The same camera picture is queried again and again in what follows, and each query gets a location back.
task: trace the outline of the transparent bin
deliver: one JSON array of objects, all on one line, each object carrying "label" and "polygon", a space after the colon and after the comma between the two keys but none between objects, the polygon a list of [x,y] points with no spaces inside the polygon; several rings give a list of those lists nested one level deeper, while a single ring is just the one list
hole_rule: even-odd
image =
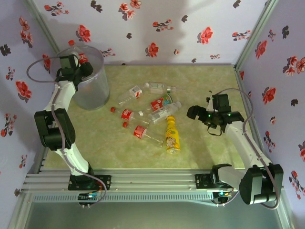
[{"label": "transparent bin", "polygon": [[104,106],[110,97],[110,90],[104,69],[104,57],[101,52],[88,45],[72,46],[58,55],[69,55],[75,49],[80,49],[93,67],[93,73],[84,78],[78,85],[78,91],[73,96],[75,103],[85,110],[95,110]]}]

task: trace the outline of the yellow bottle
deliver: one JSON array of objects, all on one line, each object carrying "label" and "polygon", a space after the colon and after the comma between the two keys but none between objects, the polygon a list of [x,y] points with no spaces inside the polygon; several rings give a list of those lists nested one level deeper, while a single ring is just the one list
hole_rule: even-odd
[{"label": "yellow bottle", "polygon": [[173,116],[167,117],[166,130],[166,150],[170,154],[177,154],[180,152],[179,133],[175,126],[175,118]]}]

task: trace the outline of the wire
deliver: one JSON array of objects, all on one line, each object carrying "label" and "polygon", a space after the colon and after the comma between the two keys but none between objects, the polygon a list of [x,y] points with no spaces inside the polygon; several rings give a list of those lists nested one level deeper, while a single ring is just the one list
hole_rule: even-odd
[{"label": "wire", "polygon": [[270,170],[269,170],[267,164],[264,162],[264,160],[263,160],[262,157],[260,156],[259,152],[257,151],[257,149],[255,148],[255,146],[253,145],[252,141],[250,140],[250,138],[249,138],[249,136],[248,136],[248,134],[247,134],[247,132],[246,132],[246,124],[247,124],[247,122],[250,120],[250,118],[253,116],[253,112],[254,112],[254,106],[253,106],[252,100],[251,100],[251,98],[247,95],[247,93],[245,93],[245,92],[243,92],[242,90],[239,90],[239,89],[237,89],[237,88],[227,88],[227,89],[224,89],[224,90],[222,90],[222,91],[220,91],[220,92],[218,92],[218,93],[216,93],[216,94],[220,94],[220,93],[225,92],[225,91],[228,91],[228,90],[236,90],[236,91],[239,91],[240,93],[244,94],[244,95],[246,96],[246,98],[247,98],[247,99],[249,100],[249,102],[250,102],[250,105],[251,105],[251,113],[250,113],[250,115],[247,117],[247,119],[245,120],[245,122],[244,122],[244,124],[243,124],[243,133],[244,133],[244,136],[246,137],[247,141],[249,142],[250,146],[251,146],[252,149],[254,150],[256,156],[259,158],[259,160],[262,162],[263,166],[265,167],[265,169],[266,169],[266,171],[267,171],[267,173],[268,173],[268,176],[270,177],[271,183],[272,183],[273,187],[275,188],[274,190],[275,190],[275,195],[276,195],[276,204],[275,204],[274,206],[268,206],[268,205],[266,205],[266,204],[264,204],[264,203],[261,203],[261,205],[263,205],[264,207],[266,207],[266,208],[268,208],[268,209],[275,210],[275,209],[278,208],[278,206],[279,206],[279,204],[280,204],[280,200],[279,200],[279,199],[280,199],[279,190],[278,190],[278,188],[277,188],[277,186],[276,186],[275,180],[274,180],[274,178],[273,178],[273,176],[272,176],[272,174],[271,174],[271,172],[270,172]]},{"label": "wire", "polygon": [[104,195],[101,196],[100,199],[99,199],[98,201],[96,201],[95,203],[91,204],[91,206],[93,206],[93,205],[99,203],[102,199],[105,198],[105,196],[106,196],[106,194],[107,194],[107,187],[106,187],[105,183],[104,183],[101,179],[98,179],[97,177],[94,177],[94,176],[91,176],[91,175],[89,175],[89,174],[87,174],[87,173],[84,173],[84,172],[80,171],[78,168],[74,167],[74,166],[71,164],[71,162],[69,161],[69,159],[68,159],[68,157],[67,157],[67,155],[66,155],[66,152],[64,151],[65,146],[66,146],[65,135],[64,135],[64,132],[63,132],[63,128],[62,128],[62,126],[61,126],[61,124],[60,124],[58,118],[56,117],[56,114],[55,114],[55,111],[54,111],[54,108],[55,108],[55,107],[54,107],[55,101],[56,101],[56,99],[57,99],[57,97],[58,97],[58,95],[59,95],[59,93],[60,93],[60,91],[61,91],[61,86],[60,86],[60,84],[59,84],[58,82],[56,82],[56,81],[40,81],[40,80],[35,80],[35,79],[33,79],[33,78],[30,76],[30,74],[29,74],[30,68],[31,68],[33,65],[37,64],[38,62],[41,62],[41,61],[43,61],[43,60],[48,60],[48,59],[57,59],[57,58],[59,58],[59,56],[53,56],[53,57],[42,58],[42,59],[40,59],[40,60],[37,60],[37,61],[33,62],[33,63],[27,68],[26,73],[27,73],[28,78],[29,78],[30,80],[34,81],[34,82],[37,82],[37,83],[54,83],[54,84],[57,85],[58,90],[57,90],[57,92],[56,92],[56,94],[55,94],[55,96],[54,96],[54,98],[53,98],[53,101],[52,101],[51,113],[52,113],[52,116],[53,116],[53,118],[54,118],[54,120],[55,120],[55,122],[56,122],[56,124],[57,124],[57,126],[58,126],[58,128],[59,128],[60,134],[61,134],[61,142],[62,142],[62,144],[61,144],[61,153],[62,153],[62,155],[63,155],[63,157],[64,157],[64,159],[65,159],[65,161],[66,161],[66,163],[68,164],[69,167],[71,167],[71,168],[74,169],[76,172],[78,172],[78,173],[80,173],[80,174],[82,174],[82,175],[84,175],[84,176],[87,176],[87,177],[89,177],[89,178],[92,178],[92,179],[97,180],[97,181],[104,187],[104,190],[105,190]]}]

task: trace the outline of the metal extrusion bar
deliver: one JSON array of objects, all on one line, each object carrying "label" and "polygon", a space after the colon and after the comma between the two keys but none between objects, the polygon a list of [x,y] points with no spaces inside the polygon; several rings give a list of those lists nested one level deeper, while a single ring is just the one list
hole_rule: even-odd
[{"label": "metal extrusion bar", "polygon": [[[105,169],[95,170],[97,175],[111,175],[109,192],[115,193],[150,193],[150,192],[227,192],[231,188],[196,189],[195,174],[207,173],[209,170],[199,169]],[[22,187],[29,193],[63,193],[68,191],[69,170],[43,170],[39,174],[28,174]]]}]

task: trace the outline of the white wall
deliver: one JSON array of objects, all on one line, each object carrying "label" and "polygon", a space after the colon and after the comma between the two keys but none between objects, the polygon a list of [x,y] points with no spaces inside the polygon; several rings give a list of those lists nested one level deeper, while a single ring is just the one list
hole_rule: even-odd
[{"label": "white wall", "polygon": [[[20,16],[29,26],[24,30],[19,22]],[[0,28],[0,46],[4,48],[6,44],[10,49],[10,53],[4,50],[4,55],[0,52],[0,229],[6,229],[18,191],[35,156],[41,152],[34,113],[46,106],[54,88],[30,81],[26,69],[43,54],[54,54],[21,0],[6,1],[1,5]],[[32,35],[32,43],[23,43],[21,31]],[[43,63],[34,66],[30,73],[39,80],[51,79]],[[18,90],[17,85],[22,85],[23,90]]]},{"label": "white wall", "polygon": [[[63,0],[64,6],[49,0],[35,2],[60,49],[68,47],[70,40],[87,42],[101,51],[111,49],[105,62],[118,65],[192,64],[193,59],[195,63],[235,63],[249,37],[245,33],[251,33],[266,3],[241,1],[235,8],[236,0],[143,0],[137,9],[130,0],[96,0],[93,6],[100,4],[102,9],[98,12],[90,0]],[[132,19],[123,19],[124,14],[119,12],[122,2],[126,3],[127,11],[134,11]],[[167,19],[172,21],[166,23],[167,29],[162,31],[160,27],[156,31],[158,27],[153,27],[153,23],[164,23]],[[80,25],[86,27],[89,35],[81,42],[76,36]],[[213,32],[208,44],[197,43],[198,34],[207,27]],[[152,42],[159,48],[153,58],[145,52]]]},{"label": "white wall", "polygon": [[[303,0],[280,0],[241,67],[265,150],[284,170],[283,185],[300,229],[305,224],[304,10]],[[259,42],[265,45],[257,54]]]}]

